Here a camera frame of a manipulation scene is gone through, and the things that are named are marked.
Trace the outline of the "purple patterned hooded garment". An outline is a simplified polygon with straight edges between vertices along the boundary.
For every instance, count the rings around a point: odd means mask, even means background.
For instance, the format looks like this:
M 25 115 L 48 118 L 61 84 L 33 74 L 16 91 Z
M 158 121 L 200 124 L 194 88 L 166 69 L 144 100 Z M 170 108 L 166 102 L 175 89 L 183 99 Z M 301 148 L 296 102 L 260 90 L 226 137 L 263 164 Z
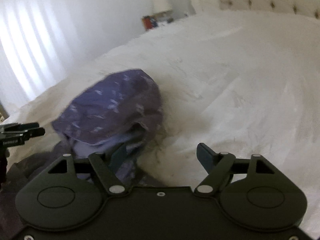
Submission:
M 100 153 L 126 186 L 144 173 L 136 161 L 163 121 L 159 87 L 144 71 L 113 73 L 75 98 L 52 122 L 61 140 L 51 151 L 34 153 L 7 167 L 9 151 L 1 149 L 1 238 L 22 228 L 15 209 L 18 191 L 64 154 L 75 160 Z

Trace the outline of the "white bed duvet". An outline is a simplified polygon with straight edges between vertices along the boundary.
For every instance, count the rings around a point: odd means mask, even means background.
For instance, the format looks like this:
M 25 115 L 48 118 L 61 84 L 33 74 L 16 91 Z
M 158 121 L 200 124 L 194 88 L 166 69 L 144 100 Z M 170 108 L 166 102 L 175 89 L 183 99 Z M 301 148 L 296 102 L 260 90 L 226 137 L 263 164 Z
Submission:
M 112 49 L 26 104 L 9 122 L 39 122 L 46 134 L 10 150 L 9 164 L 59 142 L 50 123 L 111 73 L 141 69 L 159 86 L 164 121 L 138 161 L 170 186 L 195 187 L 204 142 L 240 158 L 263 155 L 308 199 L 301 224 L 319 237 L 319 20 L 223 10 L 153 29 Z

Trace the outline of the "white table lamp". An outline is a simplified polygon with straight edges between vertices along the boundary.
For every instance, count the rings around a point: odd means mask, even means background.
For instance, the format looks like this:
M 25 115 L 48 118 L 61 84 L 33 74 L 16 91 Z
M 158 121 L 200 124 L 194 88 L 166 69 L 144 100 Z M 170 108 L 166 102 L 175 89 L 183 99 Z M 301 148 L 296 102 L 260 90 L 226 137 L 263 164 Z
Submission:
M 154 14 L 171 12 L 172 5 L 169 0 L 152 0 L 152 11 Z

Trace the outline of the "red picture frame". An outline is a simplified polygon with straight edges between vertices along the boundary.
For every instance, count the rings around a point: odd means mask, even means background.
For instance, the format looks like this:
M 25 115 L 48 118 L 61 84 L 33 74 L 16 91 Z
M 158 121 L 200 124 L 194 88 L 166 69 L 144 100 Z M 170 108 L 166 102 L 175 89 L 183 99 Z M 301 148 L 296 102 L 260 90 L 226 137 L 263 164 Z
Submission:
M 158 27 L 157 20 L 154 16 L 144 16 L 142 17 L 142 24 L 146 31 L 155 29 Z

